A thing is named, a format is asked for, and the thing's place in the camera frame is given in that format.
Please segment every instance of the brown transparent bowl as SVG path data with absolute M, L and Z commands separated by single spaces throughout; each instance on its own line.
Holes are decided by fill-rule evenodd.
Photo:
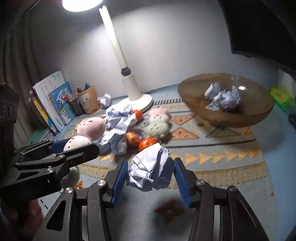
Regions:
M 213 111 L 205 107 L 210 103 L 205 99 L 205 91 L 212 83 L 219 83 L 222 89 L 238 88 L 241 103 L 232 111 Z M 264 120 L 274 106 L 271 94 L 257 82 L 242 76 L 226 73 L 200 74 L 182 81 L 178 91 L 186 105 L 201 118 L 211 124 L 224 127 L 247 127 Z

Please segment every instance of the blue ribbed rubber pad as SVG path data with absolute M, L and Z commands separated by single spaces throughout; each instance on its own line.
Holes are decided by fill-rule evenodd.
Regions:
M 53 143 L 52 147 L 49 148 L 49 151 L 53 154 L 58 154 L 64 151 L 64 146 L 68 142 L 69 139 L 58 141 Z
M 191 200 L 190 200 L 189 186 L 185 180 L 185 177 L 176 159 L 174 160 L 174 163 L 176 165 L 176 168 L 174 170 L 174 175 L 178 184 L 178 189 L 179 189 L 182 201 L 188 208 L 190 208 Z
M 127 159 L 125 159 L 113 187 L 113 195 L 111 200 L 111 203 L 113 206 L 116 206 L 119 203 L 121 192 L 122 192 L 124 183 L 126 181 L 127 174 L 128 174 L 128 161 Z

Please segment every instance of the wooden pen holder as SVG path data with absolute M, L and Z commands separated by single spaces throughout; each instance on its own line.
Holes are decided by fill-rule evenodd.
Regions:
M 78 93 L 77 96 L 86 114 L 92 114 L 100 108 L 98 95 L 93 86 Z

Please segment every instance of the blue book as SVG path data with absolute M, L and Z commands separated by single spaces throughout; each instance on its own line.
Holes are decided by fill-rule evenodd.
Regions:
M 54 91 L 52 91 L 48 96 L 51 102 L 53 103 L 53 106 L 55 107 L 56 111 L 61 116 L 61 119 L 64 122 L 64 124 L 69 124 L 69 122 L 73 120 L 75 117 L 75 114 L 70 109 L 69 104 L 63 100 L 63 97 L 65 96 L 72 100 L 72 89 L 70 87 L 69 82 L 62 84 Z

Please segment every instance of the pen holder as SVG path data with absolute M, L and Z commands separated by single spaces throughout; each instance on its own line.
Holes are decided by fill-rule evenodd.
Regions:
M 80 116 L 85 113 L 78 98 L 70 102 L 69 106 L 76 116 Z
M 98 95 L 93 86 L 78 93 L 77 96 L 86 114 L 92 114 L 100 108 Z

